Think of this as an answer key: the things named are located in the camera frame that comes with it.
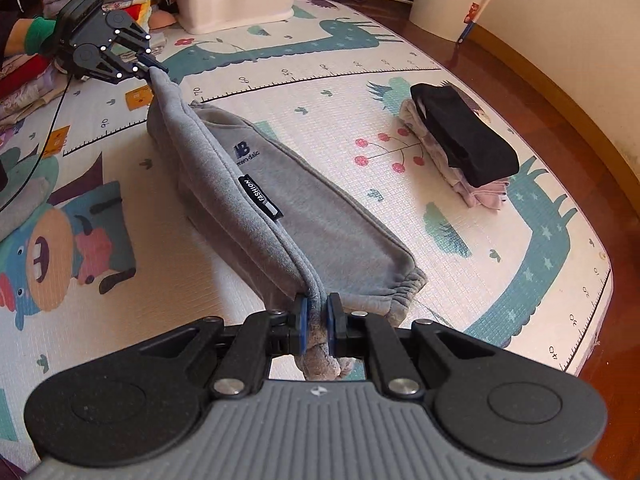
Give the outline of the stack of folded clothes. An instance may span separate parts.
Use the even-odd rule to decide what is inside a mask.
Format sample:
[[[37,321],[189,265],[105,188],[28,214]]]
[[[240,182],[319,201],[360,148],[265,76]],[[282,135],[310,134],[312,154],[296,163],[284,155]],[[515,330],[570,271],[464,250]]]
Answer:
[[[63,77],[74,77],[64,72],[49,55],[55,20],[69,1],[43,0],[43,14],[36,18],[22,18],[13,11],[1,13],[2,131],[12,129],[38,107],[58,96],[64,89]],[[138,18],[131,13],[135,2],[104,0],[102,8],[106,13],[124,10],[138,23]],[[130,62],[136,53],[120,44],[113,44],[111,52],[126,62]]]

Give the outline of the giraffe print play mat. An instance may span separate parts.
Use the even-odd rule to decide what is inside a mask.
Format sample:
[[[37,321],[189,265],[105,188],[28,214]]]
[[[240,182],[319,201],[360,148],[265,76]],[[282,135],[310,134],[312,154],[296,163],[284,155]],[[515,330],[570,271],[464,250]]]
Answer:
[[[201,37],[173,27],[160,56],[187,100],[240,115],[287,145],[390,228],[426,276],[406,317],[430,318],[570,374],[588,360],[613,293],[611,265],[574,200],[485,101],[412,44],[338,3],[299,0],[288,20]],[[518,154],[499,210],[469,207],[399,119],[413,84],[454,89]],[[262,302],[194,229],[146,130],[149,92],[73,82],[2,132],[31,167],[47,136],[51,203],[118,188],[108,226],[134,276],[101,292],[56,274],[32,313],[1,310],[1,448],[34,463],[23,422],[40,382],[204,315],[240,322]]]

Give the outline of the pale pink folded garment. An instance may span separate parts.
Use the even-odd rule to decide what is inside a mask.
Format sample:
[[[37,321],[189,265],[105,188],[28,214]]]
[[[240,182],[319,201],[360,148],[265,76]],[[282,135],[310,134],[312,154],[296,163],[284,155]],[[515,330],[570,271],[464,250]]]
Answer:
[[[491,210],[499,210],[502,207],[508,198],[506,189],[509,185],[509,179],[500,179],[479,188],[474,188],[466,180],[460,169],[449,166],[444,149],[425,127],[412,99],[402,101],[399,109],[399,119],[420,140],[444,180],[454,192],[462,197],[466,206],[470,208],[483,206]]]

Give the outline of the black folded garment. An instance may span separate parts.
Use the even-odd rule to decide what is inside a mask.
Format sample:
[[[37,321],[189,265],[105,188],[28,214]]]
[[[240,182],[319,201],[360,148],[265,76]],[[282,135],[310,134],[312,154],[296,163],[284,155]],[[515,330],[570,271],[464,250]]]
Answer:
[[[420,121],[444,149],[448,165],[474,188],[514,176],[518,154],[488,127],[450,86],[414,84],[411,99]]]

